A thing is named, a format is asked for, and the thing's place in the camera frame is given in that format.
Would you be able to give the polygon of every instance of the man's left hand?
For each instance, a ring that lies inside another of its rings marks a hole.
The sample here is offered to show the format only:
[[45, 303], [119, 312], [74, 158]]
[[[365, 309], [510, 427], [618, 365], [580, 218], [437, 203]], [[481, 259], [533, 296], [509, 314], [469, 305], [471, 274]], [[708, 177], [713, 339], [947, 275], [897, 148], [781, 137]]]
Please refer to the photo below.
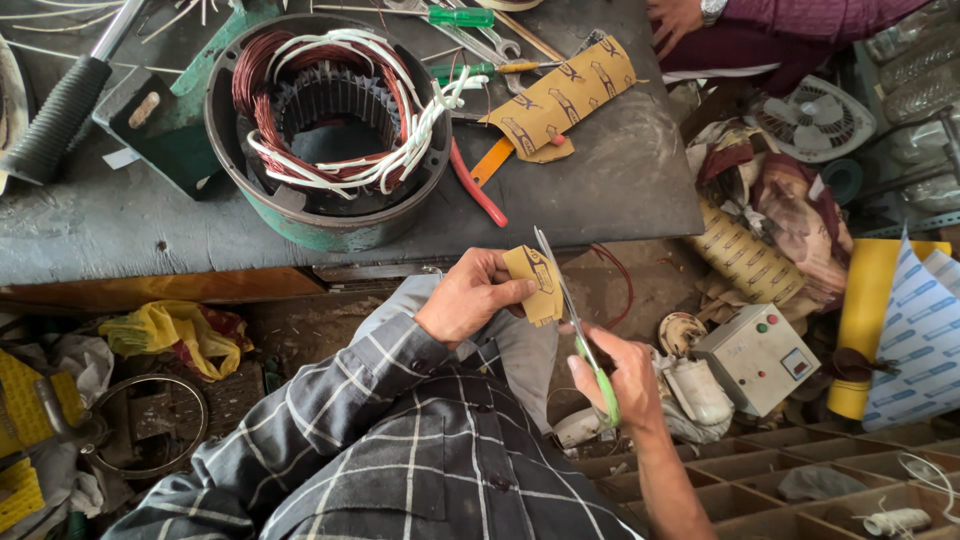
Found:
[[654, 34], [654, 46], [660, 45], [668, 36], [657, 59], [663, 60], [677, 46], [680, 38], [704, 27], [704, 13], [700, 0], [648, 0], [647, 15], [651, 21], [659, 21]]
[[532, 280], [512, 280], [503, 261], [505, 253], [468, 249], [433, 290], [414, 321], [452, 351], [503, 307], [517, 317], [525, 317], [520, 302], [529, 298], [537, 285]]

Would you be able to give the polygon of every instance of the yellow roll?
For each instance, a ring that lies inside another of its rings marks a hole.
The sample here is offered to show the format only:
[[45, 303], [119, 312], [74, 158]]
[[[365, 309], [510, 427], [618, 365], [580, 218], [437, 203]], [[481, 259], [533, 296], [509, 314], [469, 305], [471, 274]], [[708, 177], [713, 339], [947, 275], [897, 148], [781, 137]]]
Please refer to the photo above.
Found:
[[[949, 242], [910, 242], [910, 246], [920, 260], [935, 249], [947, 255], [951, 253]], [[899, 250], [900, 240], [857, 238], [853, 241], [847, 292], [837, 335], [838, 349], [847, 347], [871, 362], [876, 359], [876, 346], [883, 331]], [[830, 386], [827, 408], [847, 418], [861, 420], [869, 391], [869, 382], [835, 380]]]
[[747, 295], [753, 304], [782, 305], [806, 284], [806, 274], [777, 249], [757, 240], [723, 210], [700, 199], [705, 232], [688, 236], [717, 272]]

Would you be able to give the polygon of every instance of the green scissor handle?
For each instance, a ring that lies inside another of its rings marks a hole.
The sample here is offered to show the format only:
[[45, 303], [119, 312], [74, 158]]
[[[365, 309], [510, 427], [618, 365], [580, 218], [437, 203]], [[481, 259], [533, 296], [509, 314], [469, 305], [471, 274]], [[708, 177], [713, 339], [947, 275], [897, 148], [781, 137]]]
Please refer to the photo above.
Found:
[[[579, 337], [574, 340], [577, 345], [577, 352], [583, 358], [588, 357], [587, 345]], [[597, 384], [600, 386], [600, 392], [603, 394], [604, 404], [607, 405], [607, 412], [593, 407], [593, 412], [600, 419], [600, 422], [608, 428], [616, 428], [620, 425], [620, 404], [616, 401], [616, 394], [613, 393], [613, 386], [610, 384], [610, 378], [599, 366], [593, 370], [593, 375], [597, 378]]]

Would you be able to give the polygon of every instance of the black rubber grip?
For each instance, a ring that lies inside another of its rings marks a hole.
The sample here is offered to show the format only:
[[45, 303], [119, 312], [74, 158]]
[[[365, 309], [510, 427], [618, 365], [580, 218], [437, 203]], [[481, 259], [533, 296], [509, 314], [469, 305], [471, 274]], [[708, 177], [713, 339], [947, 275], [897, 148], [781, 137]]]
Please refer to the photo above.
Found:
[[50, 182], [112, 72], [104, 61], [88, 55], [79, 57], [50, 92], [27, 133], [0, 160], [0, 170], [34, 184]]

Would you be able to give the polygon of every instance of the shirt button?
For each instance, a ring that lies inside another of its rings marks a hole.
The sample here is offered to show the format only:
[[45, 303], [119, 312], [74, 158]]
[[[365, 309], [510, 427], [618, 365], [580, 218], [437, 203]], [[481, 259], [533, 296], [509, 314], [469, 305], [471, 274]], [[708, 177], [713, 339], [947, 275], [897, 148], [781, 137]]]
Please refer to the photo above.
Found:
[[493, 484], [493, 487], [497, 488], [500, 491], [510, 491], [510, 481], [501, 477], [500, 475], [493, 475], [490, 478], [490, 483]]

